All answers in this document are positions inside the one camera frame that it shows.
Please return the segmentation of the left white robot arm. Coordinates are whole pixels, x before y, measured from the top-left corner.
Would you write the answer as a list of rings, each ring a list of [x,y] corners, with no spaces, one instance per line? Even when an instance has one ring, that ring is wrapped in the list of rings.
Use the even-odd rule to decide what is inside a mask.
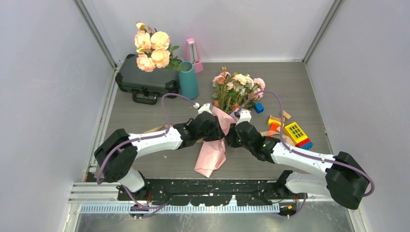
[[[217,141],[224,136],[218,117],[209,112],[202,112],[188,122],[157,132],[132,134],[118,129],[94,152],[100,167],[97,182],[118,182],[135,199],[143,200],[148,194],[148,187],[141,172],[132,167],[136,159],[163,150],[190,147],[199,140]]]

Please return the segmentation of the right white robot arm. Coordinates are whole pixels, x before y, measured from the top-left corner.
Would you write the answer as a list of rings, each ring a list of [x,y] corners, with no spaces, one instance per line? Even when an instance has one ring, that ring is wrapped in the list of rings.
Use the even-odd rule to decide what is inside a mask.
[[[260,161],[303,171],[282,172],[276,185],[276,192],[282,198],[311,193],[328,196],[339,205],[355,210],[374,190],[367,173],[349,153],[340,151],[335,156],[304,150],[278,138],[262,136],[248,122],[230,124],[225,139],[230,147],[243,147]]]

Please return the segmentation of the pink flower bouquet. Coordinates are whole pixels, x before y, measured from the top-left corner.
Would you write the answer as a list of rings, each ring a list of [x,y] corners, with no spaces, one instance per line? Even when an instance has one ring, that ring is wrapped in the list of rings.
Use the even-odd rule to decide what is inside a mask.
[[[230,124],[236,122],[230,114],[238,111],[243,104],[244,109],[253,108],[262,99],[263,93],[253,94],[266,87],[263,79],[251,78],[249,74],[238,72],[231,74],[226,67],[221,67],[221,73],[214,77],[212,83],[215,88],[212,112],[218,117],[225,134],[229,132]],[[203,142],[194,170],[209,178],[226,161],[225,150],[224,139]]]

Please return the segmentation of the tan ribbon bow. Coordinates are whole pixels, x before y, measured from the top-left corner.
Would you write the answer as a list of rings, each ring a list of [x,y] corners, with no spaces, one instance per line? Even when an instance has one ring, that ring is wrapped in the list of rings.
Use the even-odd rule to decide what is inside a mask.
[[[282,118],[284,119],[284,122],[286,122],[287,120],[289,120],[291,117],[292,117],[292,116],[291,116],[290,114],[288,114],[286,111],[283,111],[283,113],[282,113]],[[269,120],[271,120],[271,119],[272,119],[272,120],[276,120],[276,121],[279,120],[279,118],[273,117],[272,115],[270,115]],[[147,131],[145,131],[144,133],[157,132],[157,131],[165,130],[165,129],[167,129],[167,128],[168,128],[168,126],[165,124],[165,125],[161,125],[161,126],[158,126],[158,127],[153,128],[153,129],[147,130]],[[269,131],[261,132],[261,135],[268,135],[268,136],[270,136],[270,137],[273,137],[273,136],[276,135],[276,134],[280,134],[280,128],[279,128],[279,126],[277,126],[275,130],[270,129]],[[290,138],[288,135],[284,134],[284,135],[283,135],[283,138],[284,138],[284,140],[285,140],[286,143],[288,143],[288,144],[290,144],[290,145],[292,145],[292,146],[295,146],[295,143],[291,140],[291,138]]]

